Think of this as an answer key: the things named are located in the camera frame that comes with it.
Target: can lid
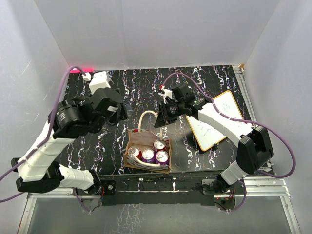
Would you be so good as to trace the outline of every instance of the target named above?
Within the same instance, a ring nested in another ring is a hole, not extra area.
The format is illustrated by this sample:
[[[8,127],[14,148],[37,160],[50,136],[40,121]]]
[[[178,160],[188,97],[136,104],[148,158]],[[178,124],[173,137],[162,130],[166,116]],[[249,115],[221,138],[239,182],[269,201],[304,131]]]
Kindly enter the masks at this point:
[[[145,149],[142,152],[142,158],[149,160],[149,159],[152,159],[154,157],[154,154],[155,154],[154,150],[152,150],[152,149]]]
[[[155,146],[155,148],[157,148],[157,149],[163,149],[163,148],[165,148],[165,146],[166,146],[166,142],[163,141],[163,140],[156,140],[156,141],[154,142],[154,146]]]
[[[140,153],[140,150],[136,146],[132,146],[128,149],[128,155],[131,157],[136,157]]]
[[[164,151],[164,150],[160,150],[156,154],[156,159],[159,162],[165,162],[165,161],[168,160],[168,158],[169,158],[169,154],[166,151]]]

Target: white sticker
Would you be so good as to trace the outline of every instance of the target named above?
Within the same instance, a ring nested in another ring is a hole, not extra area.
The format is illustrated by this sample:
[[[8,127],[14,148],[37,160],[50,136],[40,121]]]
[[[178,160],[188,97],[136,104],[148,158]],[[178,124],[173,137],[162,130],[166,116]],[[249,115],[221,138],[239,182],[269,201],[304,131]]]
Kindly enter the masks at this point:
[[[107,108],[108,111],[111,111],[111,112],[116,112],[116,110],[118,110],[118,107],[114,107],[114,106],[109,106]]]

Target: purple soda can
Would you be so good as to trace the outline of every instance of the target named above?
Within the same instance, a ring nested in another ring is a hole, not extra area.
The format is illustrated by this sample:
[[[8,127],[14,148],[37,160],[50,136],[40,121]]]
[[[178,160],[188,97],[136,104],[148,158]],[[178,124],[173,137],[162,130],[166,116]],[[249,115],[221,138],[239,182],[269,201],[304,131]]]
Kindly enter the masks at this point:
[[[155,163],[155,152],[151,148],[147,148],[142,152],[142,161],[147,163]]]
[[[156,164],[160,163],[161,165],[168,165],[169,164],[169,154],[164,150],[158,151],[156,153],[155,162],[156,162]]]

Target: soda can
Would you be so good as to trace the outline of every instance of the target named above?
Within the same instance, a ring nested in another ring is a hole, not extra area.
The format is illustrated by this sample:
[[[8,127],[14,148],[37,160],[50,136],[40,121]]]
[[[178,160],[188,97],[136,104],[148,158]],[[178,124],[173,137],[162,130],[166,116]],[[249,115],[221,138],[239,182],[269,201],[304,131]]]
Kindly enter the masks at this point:
[[[131,146],[129,149],[128,149],[128,155],[130,157],[137,157],[139,159],[141,159],[141,156],[142,156],[142,152],[141,150],[136,147],[136,146]]]
[[[147,163],[155,163],[156,154],[153,149],[147,148],[142,152],[142,161]]]
[[[156,153],[155,163],[160,163],[161,165],[168,165],[169,164],[169,154],[164,151],[160,150]]]
[[[153,147],[154,147],[154,150],[158,152],[159,150],[166,150],[167,145],[166,145],[166,142],[163,140],[156,140],[154,141]]]

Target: cardboard handle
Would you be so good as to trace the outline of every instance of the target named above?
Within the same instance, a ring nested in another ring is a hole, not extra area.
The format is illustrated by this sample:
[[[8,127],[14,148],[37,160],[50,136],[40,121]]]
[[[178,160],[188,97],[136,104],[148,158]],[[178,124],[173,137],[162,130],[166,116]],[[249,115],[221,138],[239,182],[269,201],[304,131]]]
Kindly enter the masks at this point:
[[[147,166],[147,167],[150,167],[151,165],[152,165],[153,167],[160,167],[160,166],[161,166],[160,163],[158,163],[158,164],[151,164],[151,163],[143,162],[143,161],[141,161],[140,159],[138,159],[137,157],[134,157],[134,159],[135,159],[135,161],[136,161],[137,163],[142,164],[142,165],[145,165],[145,166]]]
[[[158,115],[157,115],[154,111],[144,111],[144,112],[141,114],[140,120],[139,120],[139,122],[138,122],[138,129],[141,129],[143,117],[144,117],[147,113],[153,114],[156,118],[158,117]],[[162,127],[161,127],[160,130],[159,130],[159,138],[162,140]]]

